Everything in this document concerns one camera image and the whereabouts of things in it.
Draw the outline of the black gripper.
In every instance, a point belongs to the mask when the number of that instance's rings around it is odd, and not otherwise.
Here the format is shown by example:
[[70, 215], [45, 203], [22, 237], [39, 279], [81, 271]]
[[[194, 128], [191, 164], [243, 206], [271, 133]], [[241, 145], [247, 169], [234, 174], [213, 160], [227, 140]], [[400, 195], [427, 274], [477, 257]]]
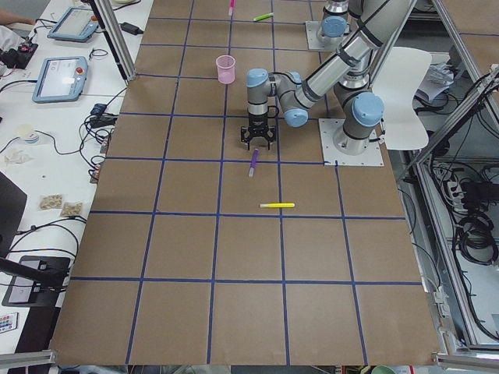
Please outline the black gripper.
[[248, 126], [240, 128], [240, 141], [250, 150], [250, 142], [254, 138], [263, 138], [267, 141], [267, 149], [271, 149], [276, 140], [276, 128], [268, 125], [268, 115], [249, 115]]

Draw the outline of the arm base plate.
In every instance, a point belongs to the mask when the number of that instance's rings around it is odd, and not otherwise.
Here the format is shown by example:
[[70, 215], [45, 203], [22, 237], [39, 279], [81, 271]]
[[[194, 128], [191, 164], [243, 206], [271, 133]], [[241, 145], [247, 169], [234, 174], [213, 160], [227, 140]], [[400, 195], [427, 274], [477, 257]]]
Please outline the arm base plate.
[[343, 132], [344, 119], [320, 118], [320, 140], [325, 166], [383, 167], [384, 160], [372, 129], [367, 139], [352, 139]]
[[305, 28], [308, 48], [312, 51], [335, 51], [350, 33], [350, 24], [337, 16], [306, 21]]

